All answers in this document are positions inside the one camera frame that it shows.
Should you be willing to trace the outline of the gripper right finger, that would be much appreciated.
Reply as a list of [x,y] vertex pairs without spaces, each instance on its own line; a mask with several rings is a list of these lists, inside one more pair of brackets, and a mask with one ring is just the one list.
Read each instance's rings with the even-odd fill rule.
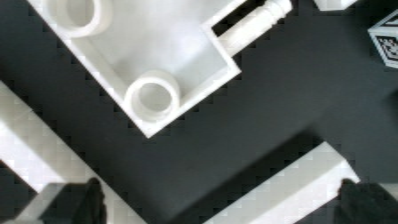
[[398,224],[398,183],[356,183],[338,191],[334,224]]

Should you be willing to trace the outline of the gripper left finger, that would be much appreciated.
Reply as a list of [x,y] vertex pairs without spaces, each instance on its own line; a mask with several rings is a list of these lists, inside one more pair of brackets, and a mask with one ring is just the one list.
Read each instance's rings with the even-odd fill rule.
[[50,183],[36,195],[15,224],[107,224],[102,183]]

